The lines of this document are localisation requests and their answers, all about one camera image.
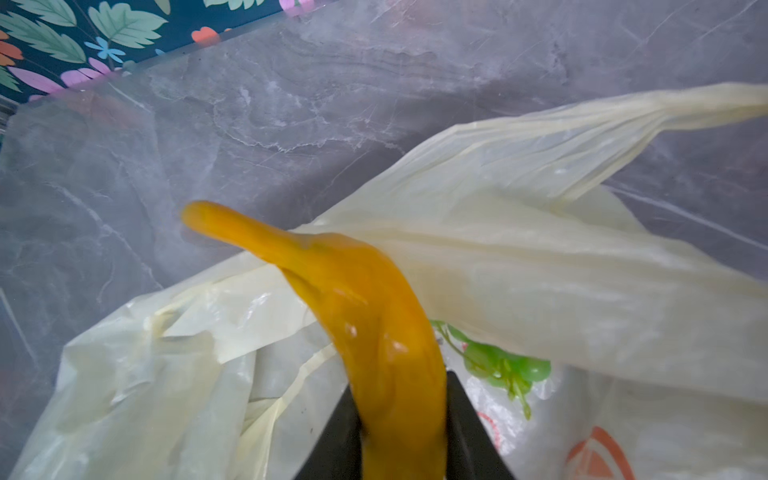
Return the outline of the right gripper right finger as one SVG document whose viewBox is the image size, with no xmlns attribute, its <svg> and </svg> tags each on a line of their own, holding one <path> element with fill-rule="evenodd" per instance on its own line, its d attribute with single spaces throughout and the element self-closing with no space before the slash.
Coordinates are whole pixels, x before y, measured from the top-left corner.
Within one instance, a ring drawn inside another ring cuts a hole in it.
<svg viewBox="0 0 768 480">
<path fill-rule="evenodd" d="M 447 372 L 447 480 L 515 480 L 455 372 Z"/>
</svg>

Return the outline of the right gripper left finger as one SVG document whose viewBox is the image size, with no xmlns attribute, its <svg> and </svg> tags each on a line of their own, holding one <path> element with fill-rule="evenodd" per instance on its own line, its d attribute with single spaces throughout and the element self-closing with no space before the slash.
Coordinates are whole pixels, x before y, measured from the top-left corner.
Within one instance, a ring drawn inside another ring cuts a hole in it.
<svg viewBox="0 0 768 480">
<path fill-rule="evenodd" d="M 295 480 L 360 480 L 362 423 L 347 387 Z"/>
</svg>

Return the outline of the green fake grapes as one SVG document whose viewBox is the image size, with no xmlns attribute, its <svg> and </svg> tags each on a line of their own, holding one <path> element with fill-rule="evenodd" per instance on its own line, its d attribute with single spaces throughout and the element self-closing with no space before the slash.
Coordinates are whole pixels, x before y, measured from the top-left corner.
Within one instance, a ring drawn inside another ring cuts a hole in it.
<svg viewBox="0 0 768 480">
<path fill-rule="evenodd" d="M 448 346 L 462 357 L 465 369 L 491 386 L 518 400 L 526 420 L 532 417 L 527 394 L 532 387 L 549 378 L 548 360 L 509 353 L 499 347 L 471 340 L 457 328 L 439 320 L 430 321 Z"/>
</svg>

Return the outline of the yellow fake banana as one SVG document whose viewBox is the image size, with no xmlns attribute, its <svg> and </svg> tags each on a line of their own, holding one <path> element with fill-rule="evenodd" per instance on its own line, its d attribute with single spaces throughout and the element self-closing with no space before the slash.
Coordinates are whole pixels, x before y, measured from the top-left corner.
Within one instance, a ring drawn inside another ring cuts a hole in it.
<svg viewBox="0 0 768 480">
<path fill-rule="evenodd" d="M 276 266 L 339 353 L 362 421 L 365 479 L 446 474 L 447 372 L 432 326 L 398 267 L 337 233 L 301 234 L 196 201 L 190 229 Z"/>
</svg>

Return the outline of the cream plastic bag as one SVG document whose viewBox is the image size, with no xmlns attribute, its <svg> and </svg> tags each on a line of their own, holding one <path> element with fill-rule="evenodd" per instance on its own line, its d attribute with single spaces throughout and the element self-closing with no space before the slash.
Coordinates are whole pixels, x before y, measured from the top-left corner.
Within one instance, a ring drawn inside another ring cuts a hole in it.
<svg viewBox="0 0 768 480">
<path fill-rule="evenodd" d="M 451 127 L 303 227 L 383 250 L 455 337 L 569 366 L 525 421 L 466 390 L 525 479 L 763 479 L 767 285 L 647 231 L 603 181 L 660 132 L 767 113 L 725 83 Z M 275 267 L 243 252 L 64 349 L 15 479 L 289 477 L 345 380 Z"/>
</svg>

